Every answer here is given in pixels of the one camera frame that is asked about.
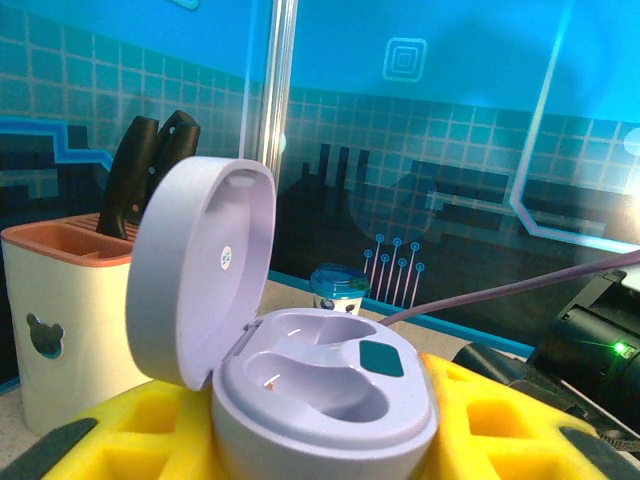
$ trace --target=cable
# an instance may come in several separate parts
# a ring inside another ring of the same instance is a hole
[[[404,310],[402,312],[394,313],[386,318],[380,320],[382,325],[387,327],[393,325],[396,322],[406,320],[416,315],[423,315],[425,313],[435,312],[437,310],[444,310],[447,308],[459,307],[461,305],[468,305],[470,303],[482,302],[484,300],[490,300],[492,298],[503,297],[505,295],[511,295],[514,293],[520,293],[534,288],[545,287],[554,283],[566,282],[573,280],[574,278],[583,277],[593,273],[598,273],[604,270],[613,270],[621,267],[628,267],[640,263],[640,250],[617,255],[607,260],[601,260],[593,263],[586,263],[584,265],[578,265],[576,267],[565,268],[564,270],[558,270],[556,272],[547,273],[539,277],[529,278],[520,282],[503,285],[501,287],[489,288],[487,290],[480,290],[478,292],[466,293],[456,297],[446,298],[444,300],[437,300],[435,302],[425,303],[416,307]]]

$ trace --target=earbud charging case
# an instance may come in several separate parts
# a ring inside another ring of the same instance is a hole
[[[313,308],[255,318],[276,194],[258,162],[192,157],[156,190],[138,230],[127,333],[152,378],[213,386],[229,478],[413,478],[438,410],[417,351],[391,329]]]

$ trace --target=purple cable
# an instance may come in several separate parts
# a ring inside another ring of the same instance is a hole
[[[520,293],[534,288],[545,287],[554,283],[566,282],[567,280],[573,280],[574,278],[583,277],[584,275],[590,275],[604,270],[628,267],[637,263],[640,263],[640,250],[625,253],[623,255],[617,255],[613,258],[601,260],[599,262],[565,268],[564,270],[558,270],[557,272],[547,273],[545,275],[540,275],[539,277],[510,283],[509,285],[503,285],[501,287],[489,288],[487,290],[480,290],[479,292],[466,293],[464,295],[458,295],[457,297],[425,303],[418,305],[417,307],[410,308],[409,310],[394,313],[393,315],[380,320],[380,323],[388,327],[396,322],[406,320],[407,318],[411,318],[416,315],[423,315],[425,313],[444,310],[446,308],[459,307],[469,303],[482,302],[483,300],[490,300],[492,298],[511,295],[513,293]]]

